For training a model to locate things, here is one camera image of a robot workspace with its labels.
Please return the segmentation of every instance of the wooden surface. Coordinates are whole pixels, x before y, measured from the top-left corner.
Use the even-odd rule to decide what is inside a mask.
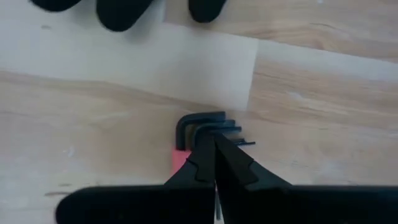
[[[398,62],[394,0],[228,0],[212,24],[191,20],[187,2],[167,1],[166,22]]]
[[[248,110],[228,114],[257,141],[244,150],[293,184],[398,184],[397,67],[263,41]],[[53,223],[59,200],[82,187],[164,182],[177,120],[220,109],[2,72],[2,223]]]
[[[165,21],[192,26],[181,2],[167,1]],[[176,122],[201,111],[226,110],[257,142],[244,150],[293,184],[398,185],[394,1],[229,0],[207,27],[269,40],[161,24],[156,13],[167,35],[151,36],[153,24],[110,34],[94,13],[82,17],[93,1],[60,16],[22,0],[0,4],[9,5],[0,7],[0,223],[54,223],[60,199],[82,187],[163,183]],[[155,47],[137,39],[141,28]],[[154,60],[157,51],[164,60]],[[178,88],[159,91],[167,79],[156,76],[138,90],[158,67],[173,68],[159,71],[180,77]],[[240,78],[252,80],[247,92],[229,86]],[[247,108],[234,104],[239,92]]]

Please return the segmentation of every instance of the light wood plank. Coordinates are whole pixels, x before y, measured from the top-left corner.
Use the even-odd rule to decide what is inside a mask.
[[[208,25],[192,21],[187,2],[168,0],[165,21],[398,62],[397,1],[228,0]]]
[[[1,223],[53,223],[57,203],[74,190],[170,177],[175,124],[193,112],[190,103],[110,84],[0,75]]]
[[[397,72],[390,62],[261,41],[248,110],[263,123],[245,131],[261,142],[254,157],[287,164],[299,183],[294,167],[311,183],[397,184]]]
[[[0,1],[0,29],[6,30],[0,35],[0,69],[104,81],[244,110],[257,40],[163,23],[162,3],[155,2],[133,29],[120,34],[101,26],[95,1],[60,14],[25,0]]]

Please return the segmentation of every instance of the wood grain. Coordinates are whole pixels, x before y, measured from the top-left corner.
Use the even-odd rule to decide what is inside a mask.
[[[261,41],[248,110],[228,114],[257,141],[244,150],[293,184],[397,185],[397,71],[390,62]],[[222,109],[1,72],[1,223],[53,223],[65,192],[82,187],[164,182],[177,120]]]
[[[267,136],[253,136],[263,148],[254,157],[288,163],[289,177],[293,167],[306,169],[311,183],[396,184],[397,71],[390,62],[261,41],[248,110],[263,123],[245,132]]]
[[[95,1],[60,14],[25,0],[0,1],[0,69],[244,110],[257,40],[166,24],[163,9],[157,1],[133,29],[115,34],[98,22]]]
[[[397,1],[229,0],[208,25],[194,23],[187,8],[168,0],[165,21],[398,62]]]

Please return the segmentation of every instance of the black object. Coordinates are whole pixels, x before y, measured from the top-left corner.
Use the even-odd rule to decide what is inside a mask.
[[[224,122],[225,111],[195,113],[183,116],[175,127],[175,147],[177,150],[185,151],[186,130],[188,125]]]
[[[231,142],[233,142],[235,146],[252,146],[256,144],[256,142],[247,142],[244,138],[231,139]]]
[[[189,0],[188,8],[192,19],[200,23],[209,23],[215,20],[226,0]]]
[[[62,12],[78,4],[81,0],[31,0],[36,6],[49,12]]]
[[[101,23],[111,31],[132,27],[153,0],[97,0],[96,11]]]
[[[202,134],[164,185],[92,187],[57,207],[58,224],[213,223],[215,182],[224,222],[397,223],[398,187],[294,186],[222,134]]]
[[[198,138],[198,134],[200,134],[201,131],[209,131],[209,130],[215,130],[215,129],[220,129],[223,130],[223,128],[233,128],[235,127],[235,120],[233,119],[227,119],[224,121],[219,121],[219,122],[213,122],[213,123],[200,123],[196,125],[193,128],[192,131],[192,136],[190,138],[190,149],[194,150],[196,147],[196,140]]]
[[[65,11],[81,0],[31,0],[49,12]],[[197,22],[211,22],[221,12],[226,0],[189,0],[189,11]],[[132,27],[153,0],[97,0],[96,13],[105,28],[122,32]]]

